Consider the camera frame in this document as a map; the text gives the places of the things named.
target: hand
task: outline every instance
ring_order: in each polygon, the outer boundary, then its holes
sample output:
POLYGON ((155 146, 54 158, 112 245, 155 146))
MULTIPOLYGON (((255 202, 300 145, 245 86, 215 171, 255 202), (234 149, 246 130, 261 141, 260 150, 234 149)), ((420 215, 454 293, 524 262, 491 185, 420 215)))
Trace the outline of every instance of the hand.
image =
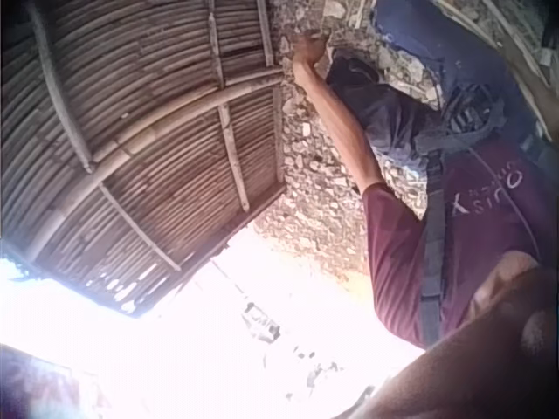
POLYGON ((324 55, 327 41, 328 37, 317 31, 307 31, 295 41, 293 75, 299 86, 304 87, 309 75, 314 72, 314 65, 324 55))

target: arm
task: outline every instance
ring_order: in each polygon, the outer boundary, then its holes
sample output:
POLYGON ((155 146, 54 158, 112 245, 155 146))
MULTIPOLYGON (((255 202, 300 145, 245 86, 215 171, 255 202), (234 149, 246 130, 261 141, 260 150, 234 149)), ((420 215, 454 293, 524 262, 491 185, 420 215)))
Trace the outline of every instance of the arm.
POLYGON ((295 82, 307 92, 340 153, 342 163, 363 193, 368 186, 384 182, 383 175, 359 122, 314 69, 325 48, 325 38, 304 37, 296 45, 293 58, 295 82))

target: maroon t-shirt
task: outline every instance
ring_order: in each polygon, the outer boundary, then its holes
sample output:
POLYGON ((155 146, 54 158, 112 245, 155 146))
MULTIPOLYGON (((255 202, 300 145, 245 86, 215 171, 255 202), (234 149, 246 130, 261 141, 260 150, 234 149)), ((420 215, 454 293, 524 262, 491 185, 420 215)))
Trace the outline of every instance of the maroon t-shirt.
MULTIPOLYGON (((551 182, 502 139, 483 141, 475 149, 527 220, 541 255, 539 262, 556 268, 557 191, 551 182)), ((449 217, 441 326, 446 335, 460 326, 474 293, 503 253, 523 251, 538 257, 521 219, 473 155, 449 159, 444 188, 449 217)), ((363 203, 376 314, 396 336, 424 347, 419 318, 424 220, 418 220, 384 184, 369 187, 363 203)))

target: blue cloth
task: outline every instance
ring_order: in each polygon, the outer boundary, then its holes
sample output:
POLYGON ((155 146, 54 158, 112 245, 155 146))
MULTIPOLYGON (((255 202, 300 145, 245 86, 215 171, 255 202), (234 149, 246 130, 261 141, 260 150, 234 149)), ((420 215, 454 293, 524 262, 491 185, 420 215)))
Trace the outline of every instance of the blue cloth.
POLYGON ((372 64, 351 52, 335 53, 327 82, 377 153, 424 176, 427 159, 418 150, 425 147, 418 141, 449 130, 481 133, 496 107, 502 107, 501 136, 520 144, 533 132, 535 116, 505 60, 429 0, 378 0, 371 23, 390 47, 424 64, 446 103, 433 110, 383 83, 372 64))

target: backpack strap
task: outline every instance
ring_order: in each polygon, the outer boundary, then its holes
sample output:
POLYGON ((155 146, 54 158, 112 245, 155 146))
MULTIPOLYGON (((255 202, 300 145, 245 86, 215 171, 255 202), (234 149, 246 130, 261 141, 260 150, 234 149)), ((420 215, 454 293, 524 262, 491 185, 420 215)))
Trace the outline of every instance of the backpack strap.
POLYGON ((521 141, 520 148, 528 160, 559 185, 559 149, 544 137, 541 129, 521 141))
POLYGON ((419 312, 422 339, 427 347, 441 335, 440 307, 443 298, 443 259, 445 255, 445 197, 442 153, 429 153, 427 162, 427 211, 425 213, 424 279, 419 312))

